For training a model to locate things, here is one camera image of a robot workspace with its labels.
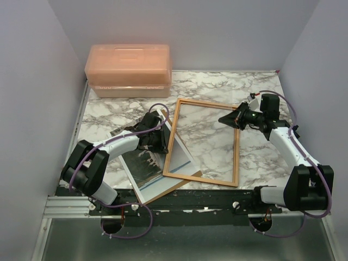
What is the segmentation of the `orange wooden picture frame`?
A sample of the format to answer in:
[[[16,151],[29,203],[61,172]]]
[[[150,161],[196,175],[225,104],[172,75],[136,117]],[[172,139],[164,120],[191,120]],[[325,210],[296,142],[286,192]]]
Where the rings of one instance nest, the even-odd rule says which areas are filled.
[[[207,184],[215,184],[215,185],[223,185],[227,187],[234,187],[237,188],[239,185],[239,148],[240,148],[240,132],[238,130],[234,130],[234,147],[233,147],[233,177],[232,181],[220,181],[215,179],[209,179],[209,178],[202,178],[202,177],[195,177],[195,176],[187,176],[183,174],[175,174],[169,172],[170,167],[170,160],[172,156],[172,149],[173,149],[173,143],[175,140],[176,135],[176,128],[179,118],[179,112],[181,105],[192,105],[192,106],[198,106],[198,107],[206,107],[206,108],[214,108],[214,109],[223,109],[228,111],[233,111],[237,108],[236,105],[227,105],[222,103],[215,103],[215,102],[206,102],[206,101],[199,101],[199,100],[192,100],[192,99],[186,99],[186,98],[178,98],[176,103],[176,108],[172,120],[172,126],[171,126],[171,133],[169,137],[169,143],[168,143],[168,154],[165,158],[164,168],[163,168],[163,176],[165,177],[171,177],[171,178],[178,178],[183,179],[186,181],[194,181],[194,182],[200,182],[200,183],[207,183]]]

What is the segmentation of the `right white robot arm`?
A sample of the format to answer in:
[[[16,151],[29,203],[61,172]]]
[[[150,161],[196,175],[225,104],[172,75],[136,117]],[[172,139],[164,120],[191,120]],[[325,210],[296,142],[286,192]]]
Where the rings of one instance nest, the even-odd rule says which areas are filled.
[[[262,213],[270,204],[276,204],[305,214],[321,210],[326,216],[332,206],[333,170],[307,154],[289,123],[281,120],[279,115],[279,107],[275,105],[257,112],[252,111],[247,103],[242,103],[236,110],[218,119],[220,123],[241,131],[246,126],[256,127],[277,148],[290,168],[291,174],[285,187],[261,186],[254,189],[254,196],[250,199],[251,209]]]

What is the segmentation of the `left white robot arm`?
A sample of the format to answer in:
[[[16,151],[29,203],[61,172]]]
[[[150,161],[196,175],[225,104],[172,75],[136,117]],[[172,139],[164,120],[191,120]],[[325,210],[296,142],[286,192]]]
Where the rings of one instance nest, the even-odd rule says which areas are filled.
[[[132,132],[126,128],[119,135],[95,144],[82,140],[68,158],[60,179],[69,184],[69,190],[75,188],[102,202],[102,209],[114,215],[120,210],[121,202],[116,190],[103,181],[106,167],[111,159],[135,150],[167,154],[163,129]]]

